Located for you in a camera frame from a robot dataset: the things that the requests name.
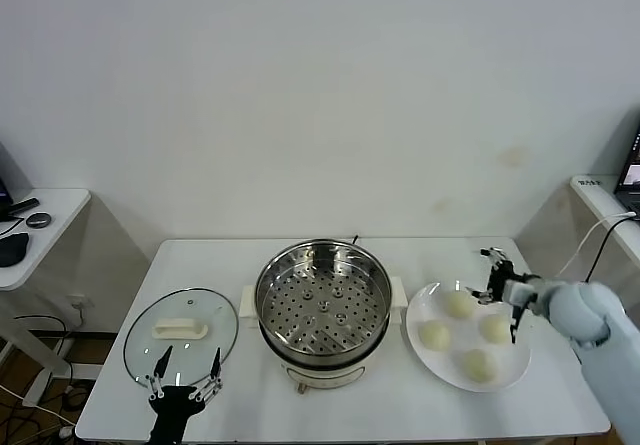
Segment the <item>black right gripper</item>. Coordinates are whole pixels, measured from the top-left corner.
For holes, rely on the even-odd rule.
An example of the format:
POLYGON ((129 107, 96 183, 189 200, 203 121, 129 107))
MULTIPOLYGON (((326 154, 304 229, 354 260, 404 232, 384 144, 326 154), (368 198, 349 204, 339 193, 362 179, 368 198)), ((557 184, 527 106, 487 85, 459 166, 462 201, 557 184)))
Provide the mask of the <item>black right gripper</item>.
POLYGON ((502 249, 489 247, 481 248, 480 254, 491 263, 491 272, 487 290, 475 290, 467 288, 469 294, 481 305, 493 302, 513 305, 513 291, 511 282, 521 282, 522 275, 517 273, 510 260, 506 260, 506 254, 502 249))

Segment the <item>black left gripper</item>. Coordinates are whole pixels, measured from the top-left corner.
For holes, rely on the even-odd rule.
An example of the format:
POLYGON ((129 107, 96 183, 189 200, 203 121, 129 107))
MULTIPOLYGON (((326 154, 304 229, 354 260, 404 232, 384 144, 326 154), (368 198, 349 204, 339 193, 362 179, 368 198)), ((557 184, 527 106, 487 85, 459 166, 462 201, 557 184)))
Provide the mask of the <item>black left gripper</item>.
POLYGON ((170 345, 145 379, 150 390, 149 404, 156 414, 148 443, 151 445, 181 444, 189 419, 205 409, 205 402, 216 396, 223 387, 221 378, 221 349, 217 348, 207 377, 194 386, 166 386, 165 376, 173 346, 170 345))

